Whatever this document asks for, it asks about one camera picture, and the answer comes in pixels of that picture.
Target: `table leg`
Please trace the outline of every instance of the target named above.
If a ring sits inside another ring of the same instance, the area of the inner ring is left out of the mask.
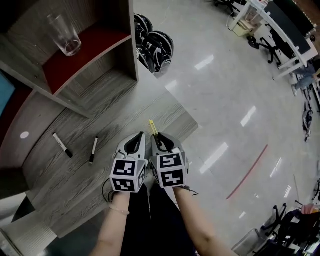
[[[303,65],[304,65],[303,63],[299,62],[298,64],[296,64],[296,65],[288,68],[286,71],[280,73],[279,75],[274,76],[274,77],[273,77],[273,80],[274,80],[274,81],[275,81],[275,80],[278,80],[279,78],[282,78],[282,77],[284,77],[285,75],[288,75],[288,74],[291,73],[292,71],[295,71],[295,70],[297,70],[298,68],[301,68]]]
[[[230,24],[229,29],[233,30],[235,28],[235,26],[237,25],[237,23],[240,21],[240,19],[245,16],[245,14],[247,13],[247,11],[249,10],[251,3],[250,1],[247,1],[245,6],[242,8],[242,10],[240,11],[240,13],[238,14],[238,16],[235,18],[235,20]]]
[[[288,67],[291,63],[294,63],[297,59],[298,59],[298,57],[294,57],[292,59],[289,59],[286,63],[278,66],[278,69],[282,70],[282,69]]]

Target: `black marker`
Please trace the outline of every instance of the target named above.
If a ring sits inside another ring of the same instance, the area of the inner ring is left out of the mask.
[[[55,138],[56,142],[59,143],[63,151],[68,155],[68,157],[72,158],[72,153],[66,148],[66,146],[62,143],[62,141],[59,139],[58,135],[56,133],[53,134],[53,137]]]
[[[94,163],[95,151],[96,151],[97,142],[98,142],[98,137],[95,137],[95,139],[94,139],[94,144],[93,144],[93,149],[92,149],[92,153],[91,153],[90,160],[89,160],[89,163],[90,163],[90,164],[93,164],[93,163]]]

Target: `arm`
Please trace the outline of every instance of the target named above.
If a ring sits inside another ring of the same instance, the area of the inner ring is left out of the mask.
[[[314,79],[318,79],[318,75],[320,75],[320,68],[318,69],[318,71],[313,75]]]
[[[197,206],[189,191],[173,188],[186,230],[201,256],[236,256],[216,236],[202,210]]]
[[[129,208],[130,193],[120,192],[114,195],[112,204],[122,211]],[[102,224],[98,241],[90,256],[119,256],[126,230],[127,216],[109,209]]]

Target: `red line on floor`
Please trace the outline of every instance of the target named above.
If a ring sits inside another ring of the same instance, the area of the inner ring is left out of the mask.
[[[253,166],[251,167],[251,169],[248,171],[248,173],[246,174],[246,176],[244,176],[243,180],[239,183],[239,185],[234,189],[234,191],[232,191],[232,193],[226,198],[226,200],[228,200],[230,197],[232,197],[234,195],[234,193],[238,190],[238,188],[240,188],[240,186],[242,185],[242,183],[244,183],[244,181],[246,180],[246,178],[249,176],[249,174],[252,172],[252,170],[255,168],[256,164],[259,162],[260,158],[262,157],[262,155],[264,154],[264,152],[266,151],[268,147],[268,144],[265,145],[263,151],[261,152],[261,154],[259,155],[259,157],[257,158],[257,160],[254,162]]]

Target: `glossy tile floor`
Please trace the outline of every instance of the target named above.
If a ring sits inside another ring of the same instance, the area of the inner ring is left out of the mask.
[[[294,97],[289,76],[273,81],[276,64],[230,31],[228,15],[212,2],[134,0],[134,11],[174,41],[171,66],[156,76],[199,124],[183,143],[192,162],[188,183],[224,242],[232,247],[259,229],[274,205],[308,203],[319,158],[318,107],[305,143],[304,96]]]

